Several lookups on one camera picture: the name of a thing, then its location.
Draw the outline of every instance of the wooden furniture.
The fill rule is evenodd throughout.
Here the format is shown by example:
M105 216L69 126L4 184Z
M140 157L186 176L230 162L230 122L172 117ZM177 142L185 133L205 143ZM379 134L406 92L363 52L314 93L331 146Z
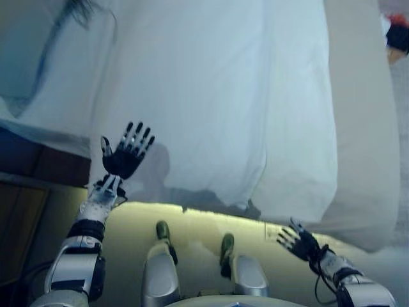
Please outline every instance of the wooden furniture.
M0 285L4 285L20 278L47 190L0 183L0 196Z
M28 141L0 127L0 171L83 187L88 183L91 161L78 155Z

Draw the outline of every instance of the wire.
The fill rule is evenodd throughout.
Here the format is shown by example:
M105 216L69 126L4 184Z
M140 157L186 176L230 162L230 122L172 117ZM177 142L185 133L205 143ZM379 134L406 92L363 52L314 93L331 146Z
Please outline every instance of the wire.
M31 296L31 298L32 298L33 301L35 301L35 300L38 298L37 296L34 295L34 287L33 287L33 284L34 284L36 278L38 277L38 275L39 275L41 272L43 272L44 270L49 269L50 266L51 266L51 264L48 265L48 266L45 266L45 267L42 267L42 268L38 269L38 270L33 274L33 276L30 278L29 282L27 283L27 284L28 284L28 287L29 287L29 294L30 294L30 296Z
M331 304L335 304L335 303L337 302L336 299L334 299L334 300L332 300L332 301L328 301L328 302L323 302L323 301L321 301L321 300L318 298L318 282L320 281L320 278L322 278L322 279L324 280L324 278L323 278L321 275L319 275L319 276L317 277L317 280L316 280L316 282L315 282L315 288L314 288L314 293L315 293L315 298L316 298L316 300L317 300L317 301L319 302L319 304L322 305L322 306L328 306L328 305L331 305Z
M328 289L336 296L336 290L334 290L331 285L327 282L323 272L322 272L322 268L321 268L321 260L323 258L323 255L325 255L325 253L327 251L330 251L328 244L324 245L322 247L322 249L320 250L319 256L318 256L318 277L317 280L315 282L315 288L314 288L314 293L315 293L315 298L316 300L322 305L322 306L328 306L331 304L334 304L337 302L337 299L334 299L332 301L328 301L328 302L322 302L319 298L318 298L318 282L320 281L320 278L323 280L324 284L328 287Z
M10 296L10 302L8 304L9 307L13 307L14 306L14 300L15 300L15 296L17 293L17 289L20 287L21 283L24 281L24 279L29 276L30 274L34 273L37 274L38 271L43 271L44 269L50 267L52 265L54 261L50 260L47 262L43 262L41 264L35 265L34 267L28 269L27 271L23 272L21 277L16 281L16 284L13 287L13 291L12 294Z
M0 288L9 285L10 283L15 283L18 279L11 278L9 280L5 280L4 282L0 283Z

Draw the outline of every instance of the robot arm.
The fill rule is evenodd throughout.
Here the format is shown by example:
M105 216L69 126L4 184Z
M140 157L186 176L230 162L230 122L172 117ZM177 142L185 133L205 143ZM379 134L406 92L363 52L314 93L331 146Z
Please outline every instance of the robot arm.
M339 307L397 307L388 289L365 277L345 257L337 256L328 245L320 248L317 240L298 221L291 219L289 226L296 235L283 229L278 243L309 262L311 270L321 276L335 293Z
M58 255L49 269L44 283L45 294L31 307L69 306L86 307L102 295L105 277L105 259L101 256L105 222L111 210L125 200L122 180L130 177L144 159L155 138L147 128L140 142L136 139L142 123L131 134L128 127L113 153L109 142L102 137L104 167L108 174L98 181L81 203L73 225L63 241Z

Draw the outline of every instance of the white bed sheet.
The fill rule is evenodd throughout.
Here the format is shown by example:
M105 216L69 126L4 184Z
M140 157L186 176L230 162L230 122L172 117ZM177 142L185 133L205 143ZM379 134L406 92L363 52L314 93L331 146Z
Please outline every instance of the white bed sheet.
M264 2L122 1L116 57L91 139L91 181L104 175L99 137L143 121L156 135L127 182L130 200L246 208L265 165Z
M325 8L322 0L268 3L274 48L267 162L252 201L266 221L319 221L337 189Z
M112 15L100 10L95 10L88 29L69 18L47 57L45 82L26 110L15 118L0 97L0 126L31 141L89 157L94 97L115 28Z
M337 176L323 2L122 1L116 14L91 181L104 174L100 135L142 120L159 145L130 200L226 212L252 197L264 220L318 221Z

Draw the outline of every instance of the red object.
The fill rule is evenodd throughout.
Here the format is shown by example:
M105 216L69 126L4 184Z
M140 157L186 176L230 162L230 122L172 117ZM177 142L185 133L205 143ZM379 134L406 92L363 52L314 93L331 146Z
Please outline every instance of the red object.
M403 14L389 15L388 19L392 24L409 28L409 22Z

